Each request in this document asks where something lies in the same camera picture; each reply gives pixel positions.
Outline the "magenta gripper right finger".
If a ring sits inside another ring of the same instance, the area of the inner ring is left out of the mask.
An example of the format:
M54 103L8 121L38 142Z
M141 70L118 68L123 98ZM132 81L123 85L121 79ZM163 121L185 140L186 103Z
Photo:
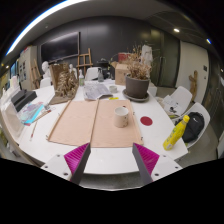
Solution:
M147 185L152 183L152 171L159 160L159 155L137 143L133 144L132 153L136 160L143 184Z

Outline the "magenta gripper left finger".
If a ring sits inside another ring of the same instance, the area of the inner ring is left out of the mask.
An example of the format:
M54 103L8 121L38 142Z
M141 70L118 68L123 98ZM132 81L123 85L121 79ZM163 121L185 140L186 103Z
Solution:
M70 179L72 183L76 185L80 183L90 152L90 144L86 143L64 155L65 161L72 173Z

